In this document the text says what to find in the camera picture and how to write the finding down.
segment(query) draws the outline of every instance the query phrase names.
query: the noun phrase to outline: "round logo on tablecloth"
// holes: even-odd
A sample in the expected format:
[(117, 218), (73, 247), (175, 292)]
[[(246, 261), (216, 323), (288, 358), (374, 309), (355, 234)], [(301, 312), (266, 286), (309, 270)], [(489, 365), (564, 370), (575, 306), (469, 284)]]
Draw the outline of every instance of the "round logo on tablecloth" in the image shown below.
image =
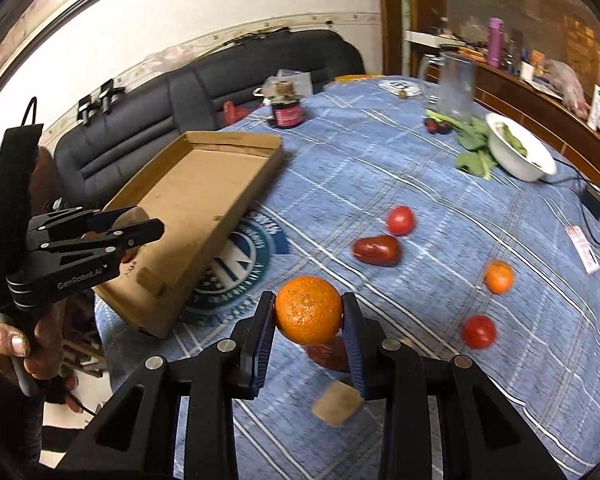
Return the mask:
[(282, 228), (260, 211), (249, 211), (229, 235), (186, 303), (186, 313), (212, 314), (250, 290), (272, 254), (288, 254)]

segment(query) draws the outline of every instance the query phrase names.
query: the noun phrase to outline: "purple bottle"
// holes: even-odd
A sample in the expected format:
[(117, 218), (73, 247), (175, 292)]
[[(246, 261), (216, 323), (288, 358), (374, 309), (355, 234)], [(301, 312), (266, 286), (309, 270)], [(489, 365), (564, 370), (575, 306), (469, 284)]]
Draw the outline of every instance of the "purple bottle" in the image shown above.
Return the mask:
[(494, 68), (500, 68), (500, 56), (502, 56), (502, 23), (500, 18), (489, 20), (489, 53), (487, 63)]

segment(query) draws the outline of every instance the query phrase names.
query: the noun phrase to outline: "white floor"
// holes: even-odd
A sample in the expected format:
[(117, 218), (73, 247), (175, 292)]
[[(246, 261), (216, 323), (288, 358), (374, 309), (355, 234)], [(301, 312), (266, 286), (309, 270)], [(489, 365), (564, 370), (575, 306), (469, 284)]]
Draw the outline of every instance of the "white floor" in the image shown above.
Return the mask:
[[(109, 385), (109, 374), (105, 373), (99, 379), (83, 374), (82, 372), (76, 372), (75, 375), (78, 378), (78, 387), (72, 393), (92, 412), (96, 411), (98, 404), (104, 404), (112, 396)], [(92, 418), (87, 412), (74, 413), (64, 404), (45, 403), (43, 423), (47, 426), (55, 426), (56, 428), (84, 428)], [(50, 467), (55, 467), (63, 456), (64, 453), (43, 450), (40, 462)]]

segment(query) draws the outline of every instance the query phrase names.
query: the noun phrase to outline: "open cardboard box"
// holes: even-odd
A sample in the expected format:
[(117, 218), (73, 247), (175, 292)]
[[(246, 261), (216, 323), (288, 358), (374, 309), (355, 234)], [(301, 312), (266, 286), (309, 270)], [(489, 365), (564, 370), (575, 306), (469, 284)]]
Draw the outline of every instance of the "open cardboard box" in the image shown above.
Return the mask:
[(166, 337), (282, 156), (282, 140), (269, 134), (186, 132), (174, 140), (104, 208), (139, 205), (162, 220), (164, 235), (96, 293), (134, 329)]

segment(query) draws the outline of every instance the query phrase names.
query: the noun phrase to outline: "bowl of vegetables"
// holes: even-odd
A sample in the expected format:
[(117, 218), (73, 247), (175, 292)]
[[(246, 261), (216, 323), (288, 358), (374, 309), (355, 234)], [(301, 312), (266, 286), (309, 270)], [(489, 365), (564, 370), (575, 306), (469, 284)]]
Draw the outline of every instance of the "bowl of vegetables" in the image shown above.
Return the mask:
[(498, 114), (487, 114), (485, 120), (491, 129), (491, 155), (510, 174), (520, 180), (534, 182), (557, 173), (551, 153), (529, 130)]

